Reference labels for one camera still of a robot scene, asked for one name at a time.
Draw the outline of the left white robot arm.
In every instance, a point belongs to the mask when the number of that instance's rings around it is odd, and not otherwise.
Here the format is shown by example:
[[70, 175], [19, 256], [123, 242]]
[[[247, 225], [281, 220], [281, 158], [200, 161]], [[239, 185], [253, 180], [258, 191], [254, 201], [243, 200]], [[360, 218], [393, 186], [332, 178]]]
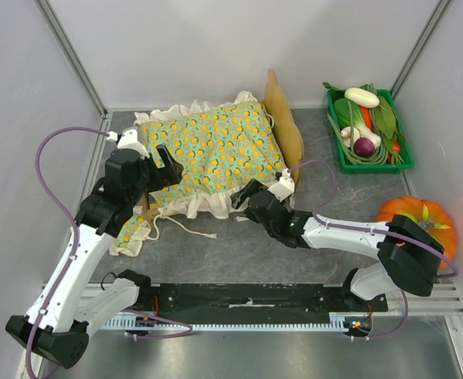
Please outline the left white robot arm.
[[80, 297], [104, 253], [133, 216], [145, 194], [180, 183], [183, 166], [164, 144], [156, 147], [162, 160], [131, 148], [114, 150], [105, 163], [105, 175], [80, 203], [72, 227], [77, 235], [41, 295], [23, 315], [12, 316], [6, 331], [27, 353], [35, 353], [69, 369], [84, 354], [89, 340], [122, 310], [145, 310], [153, 303], [148, 276], [127, 269], [110, 288], [85, 306]]

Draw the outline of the small lemon print pillow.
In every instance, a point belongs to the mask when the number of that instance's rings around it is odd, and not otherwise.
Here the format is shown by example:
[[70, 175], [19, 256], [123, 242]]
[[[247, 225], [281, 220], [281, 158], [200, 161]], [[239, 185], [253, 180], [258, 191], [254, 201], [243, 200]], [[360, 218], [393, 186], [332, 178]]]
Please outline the small lemon print pillow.
[[109, 248], [109, 254], [115, 257], [120, 255], [137, 257], [150, 233], [151, 225], [147, 219], [140, 215], [134, 215], [122, 227]]

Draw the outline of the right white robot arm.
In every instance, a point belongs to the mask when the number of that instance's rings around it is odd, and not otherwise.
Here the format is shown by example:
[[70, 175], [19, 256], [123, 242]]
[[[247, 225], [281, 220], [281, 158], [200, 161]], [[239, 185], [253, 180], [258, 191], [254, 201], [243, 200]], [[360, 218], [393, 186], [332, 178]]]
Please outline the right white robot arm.
[[286, 200], [294, 189], [284, 174], [269, 186], [253, 179], [231, 195], [231, 205], [243, 208], [248, 219], [289, 248], [341, 250], [374, 259], [373, 265], [348, 274], [339, 293], [348, 310], [396, 290], [431, 295], [443, 247], [410, 218], [396, 215], [389, 222], [359, 223], [292, 210]]

